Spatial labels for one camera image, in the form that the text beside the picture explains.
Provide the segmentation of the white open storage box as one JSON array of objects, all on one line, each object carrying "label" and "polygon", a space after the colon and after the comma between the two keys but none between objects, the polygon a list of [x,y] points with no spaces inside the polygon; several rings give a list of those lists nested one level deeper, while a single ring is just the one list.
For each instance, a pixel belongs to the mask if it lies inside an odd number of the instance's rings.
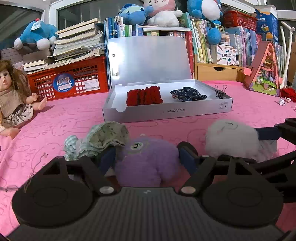
[{"label": "white open storage box", "polygon": [[[228,113],[232,97],[191,77],[185,40],[181,37],[140,36],[109,39],[107,43],[111,90],[102,109],[105,121],[131,123],[196,115]],[[163,103],[128,106],[127,93],[159,87]],[[171,91],[191,87],[205,100],[179,101]]]}]

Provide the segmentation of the blue plush toy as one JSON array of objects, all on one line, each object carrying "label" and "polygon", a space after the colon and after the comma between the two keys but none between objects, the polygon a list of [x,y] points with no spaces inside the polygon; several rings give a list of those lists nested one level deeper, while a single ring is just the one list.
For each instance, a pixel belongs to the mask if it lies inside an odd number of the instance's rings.
[{"label": "blue plush toy", "polygon": [[58,29],[40,19],[30,22],[23,33],[14,41],[14,48],[20,50],[24,44],[36,44],[39,51],[48,50],[57,40]]},{"label": "blue plush toy", "polygon": [[152,6],[143,7],[136,4],[125,4],[118,15],[123,18],[125,25],[142,25],[153,11]]}]

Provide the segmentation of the stack of books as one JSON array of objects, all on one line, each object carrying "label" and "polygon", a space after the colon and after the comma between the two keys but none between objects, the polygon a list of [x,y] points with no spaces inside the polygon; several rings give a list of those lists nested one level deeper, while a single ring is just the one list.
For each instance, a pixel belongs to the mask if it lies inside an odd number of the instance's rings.
[{"label": "stack of books", "polygon": [[23,58],[25,72],[51,69],[105,54],[103,24],[98,18],[58,30],[56,34],[58,38],[50,49],[38,50],[44,57]]}]

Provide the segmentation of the white fluffy plush toy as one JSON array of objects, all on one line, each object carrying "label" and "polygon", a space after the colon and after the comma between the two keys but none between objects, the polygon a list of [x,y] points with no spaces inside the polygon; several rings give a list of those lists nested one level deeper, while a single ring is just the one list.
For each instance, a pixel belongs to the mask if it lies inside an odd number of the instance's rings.
[{"label": "white fluffy plush toy", "polygon": [[263,162],[275,157],[276,140],[260,140],[258,131],[233,120],[218,120],[209,126],[205,135],[206,154],[254,159]]}]

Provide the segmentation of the red fabric item right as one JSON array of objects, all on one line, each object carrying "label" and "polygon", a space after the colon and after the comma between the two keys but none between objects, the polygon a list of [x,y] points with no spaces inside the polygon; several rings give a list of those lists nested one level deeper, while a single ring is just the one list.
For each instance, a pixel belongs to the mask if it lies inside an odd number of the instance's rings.
[{"label": "red fabric item right", "polygon": [[293,88],[283,88],[280,90],[282,98],[290,99],[292,102],[296,103],[296,92]]}]

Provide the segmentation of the blue carton box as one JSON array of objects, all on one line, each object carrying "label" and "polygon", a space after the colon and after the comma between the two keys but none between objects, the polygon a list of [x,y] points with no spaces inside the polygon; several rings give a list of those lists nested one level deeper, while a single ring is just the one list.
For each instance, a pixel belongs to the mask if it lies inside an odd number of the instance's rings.
[{"label": "blue carton box", "polygon": [[256,31],[265,34],[266,39],[278,42],[278,13],[274,5],[255,6]]}]

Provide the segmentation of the white patterned small box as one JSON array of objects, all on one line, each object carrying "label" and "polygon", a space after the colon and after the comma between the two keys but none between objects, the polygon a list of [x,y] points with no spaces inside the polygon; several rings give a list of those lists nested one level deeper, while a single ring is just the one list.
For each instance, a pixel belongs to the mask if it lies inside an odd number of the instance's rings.
[{"label": "white patterned small box", "polygon": [[211,57],[217,65],[236,65],[236,48],[226,45],[212,45]]}]

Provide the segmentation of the pink white rabbit plush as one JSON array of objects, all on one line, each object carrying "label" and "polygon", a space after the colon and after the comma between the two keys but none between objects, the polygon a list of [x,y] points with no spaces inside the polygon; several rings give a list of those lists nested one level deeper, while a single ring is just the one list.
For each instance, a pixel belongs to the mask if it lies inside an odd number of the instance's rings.
[{"label": "pink white rabbit plush", "polygon": [[149,14],[148,25],[160,27],[179,27],[179,18],[183,15],[181,10],[175,10],[175,0],[144,0],[144,7],[152,6],[153,12]]}]

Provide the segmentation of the small white paper scrap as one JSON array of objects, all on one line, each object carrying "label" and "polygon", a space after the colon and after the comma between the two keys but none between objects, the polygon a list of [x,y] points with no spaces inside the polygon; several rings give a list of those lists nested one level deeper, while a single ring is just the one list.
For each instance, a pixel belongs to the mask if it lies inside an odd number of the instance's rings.
[{"label": "small white paper scrap", "polygon": [[280,98],[277,102],[281,106],[285,106],[286,105],[286,101],[284,99],[282,99],[282,98]]}]

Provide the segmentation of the white pipe stand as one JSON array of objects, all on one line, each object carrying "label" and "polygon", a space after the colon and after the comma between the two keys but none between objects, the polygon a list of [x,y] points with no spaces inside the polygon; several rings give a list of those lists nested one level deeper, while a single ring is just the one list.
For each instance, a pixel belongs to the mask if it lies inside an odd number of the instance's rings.
[{"label": "white pipe stand", "polygon": [[[287,43],[285,40],[285,33],[283,30],[283,27],[285,27],[289,31],[288,46],[287,46]],[[291,27],[286,22],[281,21],[280,32],[281,32],[281,36],[282,36],[284,60],[285,60],[284,73],[283,73],[283,77],[282,77],[282,82],[280,84],[280,89],[283,89],[287,85],[288,66],[290,64],[290,56],[291,56],[291,52],[292,52],[292,37],[293,37],[293,33],[295,32],[295,28]]]}]

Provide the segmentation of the row of upright books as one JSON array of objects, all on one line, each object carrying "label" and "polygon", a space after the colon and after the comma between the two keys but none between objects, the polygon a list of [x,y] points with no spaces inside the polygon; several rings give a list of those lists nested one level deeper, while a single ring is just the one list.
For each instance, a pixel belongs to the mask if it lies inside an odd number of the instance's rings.
[{"label": "row of upright books", "polygon": [[108,56],[108,40],[122,37],[168,36],[184,38],[191,75],[194,76],[193,34],[187,27],[160,27],[157,24],[125,25],[123,18],[115,16],[104,21],[105,53]]}]

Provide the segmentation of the dark blue patterned cloth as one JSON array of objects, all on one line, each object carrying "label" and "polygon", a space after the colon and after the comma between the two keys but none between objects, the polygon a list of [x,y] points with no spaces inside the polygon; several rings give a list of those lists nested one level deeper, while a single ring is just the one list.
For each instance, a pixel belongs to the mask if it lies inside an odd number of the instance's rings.
[{"label": "dark blue patterned cloth", "polygon": [[173,99],[178,101],[199,101],[207,98],[207,95],[201,94],[198,90],[191,87],[172,90],[170,94]]}]

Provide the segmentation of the wooden drawer box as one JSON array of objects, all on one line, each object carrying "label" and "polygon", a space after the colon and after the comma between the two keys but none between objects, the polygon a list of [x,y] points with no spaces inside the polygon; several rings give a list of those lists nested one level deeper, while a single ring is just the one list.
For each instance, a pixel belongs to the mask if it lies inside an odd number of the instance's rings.
[{"label": "wooden drawer box", "polygon": [[237,81],[243,82],[242,67],[232,65],[217,65],[198,62],[194,57],[194,78],[199,81]]}]

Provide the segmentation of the black binder clips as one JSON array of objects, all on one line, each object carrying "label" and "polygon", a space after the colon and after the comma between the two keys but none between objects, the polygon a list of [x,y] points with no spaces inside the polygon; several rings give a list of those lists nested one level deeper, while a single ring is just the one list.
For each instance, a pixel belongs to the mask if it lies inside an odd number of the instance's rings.
[{"label": "black binder clips", "polygon": [[224,84],[222,89],[219,89],[219,86],[218,85],[215,85],[215,93],[216,93],[216,97],[218,97],[219,99],[224,99],[224,96],[225,96],[225,91],[227,89],[227,85]]}]

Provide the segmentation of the purple fluffy plush toy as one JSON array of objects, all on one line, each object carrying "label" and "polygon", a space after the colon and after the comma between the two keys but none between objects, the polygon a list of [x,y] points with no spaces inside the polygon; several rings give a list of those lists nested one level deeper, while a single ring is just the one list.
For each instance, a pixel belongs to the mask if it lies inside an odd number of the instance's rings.
[{"label": "purple fluffy plush toy", "polygon": [[116,150],[114,171],[122,187],[159,187],[180,170],[178,148],[165,140],[141,136]]}]

